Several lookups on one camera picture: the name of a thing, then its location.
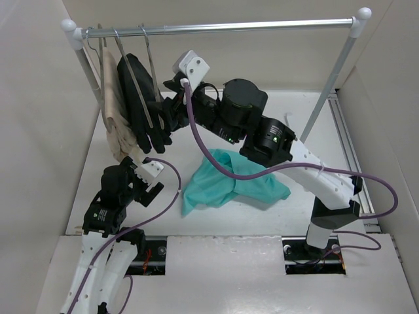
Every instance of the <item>screw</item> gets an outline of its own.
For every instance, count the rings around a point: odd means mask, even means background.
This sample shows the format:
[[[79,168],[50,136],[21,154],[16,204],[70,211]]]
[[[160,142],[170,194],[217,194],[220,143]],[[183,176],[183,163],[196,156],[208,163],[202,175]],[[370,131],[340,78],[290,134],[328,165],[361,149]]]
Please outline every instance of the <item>screw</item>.
[[[340,253],[340,247],[337,244],[332,245],[332,251],[336,254]]]
[[[286,244],[283,246],[283,252],[288,255],[289,253],[291,253],[291,246],[289,244]]]
[[[159,255],[166,255],[166,247],[158,247],[157,252]]]

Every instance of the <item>clothes hanger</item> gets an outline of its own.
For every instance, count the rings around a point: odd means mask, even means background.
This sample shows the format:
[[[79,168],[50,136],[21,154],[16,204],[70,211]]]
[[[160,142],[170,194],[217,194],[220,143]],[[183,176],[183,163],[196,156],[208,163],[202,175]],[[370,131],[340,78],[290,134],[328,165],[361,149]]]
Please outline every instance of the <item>clothes hanger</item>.
[[[151,69],[151,78],[153,80],[153,88],[155,90],[155,99],[157,102],[162,103],[162,98],[160,96],[160,92],[158,90],[157,86],[157,78],[156,78],[156,71],[155,71],[155,65],[153,63],[153,58],[151,56],[151,49],[150,49],[150,42],[149,37],[147,36],[147,32],[144,29],[144,24],[138,25],[138,27],[141,28],[141,30],[144,33],[144,39],[145,39],[145,46],[147,47],[147,54],[149,55],[149,63],[150,63],[150,69]],[[158,121],[160,122],[160,127],[162,130],[164,130],[164,121],[162,117],[158,116]]]
[[[124,51],[124,47],[122,46],[122,42],[120,41],[120,38],[119,38],[119,34],[118,34],[118,32],[116,31],[115,28],[112,27],[112,29],[113,29],[113,31],[115,32],[115,35],[116,35],[115,36],[115,41],[117,43],[119,52],[120,52],[120,54],[122,54],[122,57],[125,60],[126,66],[127,66],[128,71],[130,72],[130,75],[131,75],[131,79],[134,82],[134,86],[136,87],[136,90],[137,90],[139,99],[141,101],[141,104],[143,105],[145,117],[147,118],[147,121],[149,123],[150,128],[153,128],[153,122],[151,120],[150,113],[149,113],[149,110],[147,108],[147,104],[146,104],[146,102],[144,100],[143,93],[141,93],[141,89],[138,86],[138,82],[137,82],[136,76],[134,75],[134,71],[132,70],[131,63],[128,60],[128,58],[126,57],[126,54],[125,54],[125,51]]]
[[[100,113],[102,115],[102,120],[103,120],[103,124],[105,125],[106,130],[111,133],[112,129],[109,126],[108,122],[107,122],[107,118],[106,118],[106,112],[105,112],[105,79],[103,77],[103,47],[102,47],[102,40],[101,38],[99,38],[99,52],[93,48],[92,46],[90,46],[89,43],[89,29],[92,29],[93,27],[88,27],[86,30],[86,41],[87,41],[87,45],[89,46],[90,49],[94,50],[95,53],[98,55],[98,59],[99,59],[99,67],[100,67],[100,95],[101,95],[101,101],[99,102],[100,105]]]

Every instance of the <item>black garment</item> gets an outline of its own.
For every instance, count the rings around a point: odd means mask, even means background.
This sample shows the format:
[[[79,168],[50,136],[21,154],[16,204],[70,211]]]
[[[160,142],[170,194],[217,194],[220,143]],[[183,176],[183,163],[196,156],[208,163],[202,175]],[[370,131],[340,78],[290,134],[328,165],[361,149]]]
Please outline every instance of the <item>black garment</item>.
[[[130,62],[145,102],[148,104],[150,101],[156,101],[153,79],[150,74],[137,57],[133,54],[127,54],[126,56]],[[153,121],[153,128],[150,128],[144,113],[143,105],[141,104],[141,100],[123,57],[118,63],[118,76],[122,87],[122,93],[125,98],[128,121],[131,124],[131,130],[137,137],[138,146],[145,154],[148,154],[152,144],[156,152],[162,154],[165,151],[164,145],[170,145],[172,143],[168,124],[165,122],[166,127],[162,130],[156,110],[151,106],[147,106],[151,120]]]

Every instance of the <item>clothes rack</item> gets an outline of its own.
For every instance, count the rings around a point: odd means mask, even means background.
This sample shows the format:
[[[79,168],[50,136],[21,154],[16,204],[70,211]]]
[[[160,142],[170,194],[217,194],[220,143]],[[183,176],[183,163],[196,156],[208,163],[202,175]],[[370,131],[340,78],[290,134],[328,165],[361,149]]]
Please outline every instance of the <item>clothes rack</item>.
[[[177,35],[177,34],[195,34],[195,33],[217,33],[226,31],[262,31],[262,30],[284,30],[284,29],[335,29],[349,28],[350,32],[342,50],[332,68],[319,99],[314,107],[310,118],[300,136],[300,140],[305,142],[319,113],[329,96],[329,93],[335,85],[336,79],[348,58],[348,55],[356,41],[361,35],[367,21],[371,18],[369,8],[361,8],[357,14],[351,18],[330,19],[330,20],[296,20],[296,21],[277,21],[277,22],[247,22],[247,23],[229,23],[229,24],[198,24],[183,26],[160,26],[160,27],[131,27],[131,28],[109,28],[109,29],[82,29],[77,27],[73,20],[63,20],[61,27],[65,32],[71,47],[76,52],[84,73],[89,81],[90,87],[98,100],[101,102],[101,90],[95,78],[93,69],[88,61],[83,47],[84,39],[130,36],[155,36],[155,35]]]

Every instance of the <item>white wall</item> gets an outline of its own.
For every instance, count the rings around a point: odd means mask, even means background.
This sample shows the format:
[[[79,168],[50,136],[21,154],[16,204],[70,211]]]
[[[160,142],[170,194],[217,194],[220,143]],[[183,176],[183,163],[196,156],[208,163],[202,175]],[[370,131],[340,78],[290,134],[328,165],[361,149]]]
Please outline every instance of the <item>white wall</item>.
[[[394,0],[338,96],[362,170],[387,179],[398,210],[380,222],[395,236],[419,304],[419,2]],[[377,212],[391,196],[370,184]]]
[[[0,304],[34,313],[98,107],[60,29],[61,0],[0,3]]]
[[[342,70],[340,87],[383,17],[391,0],[64,0],[70,16],[81,27],[212,24],[276,20],[350,18],[361,7],[373,17]],[[172,65],[194,49],[211,66],[206,81],[221,87],[236,77],[260,88],[321,89],[348,36],[348,29],[217,33],[150,38],[159,82],[173,77]],[[124,38],[125,51],[148,65],[142,37]],[[115,41],[109,40],[115,56]],[[97,46],[97,40],[91,40]],[[94,60],[94,52],[89,50]]]

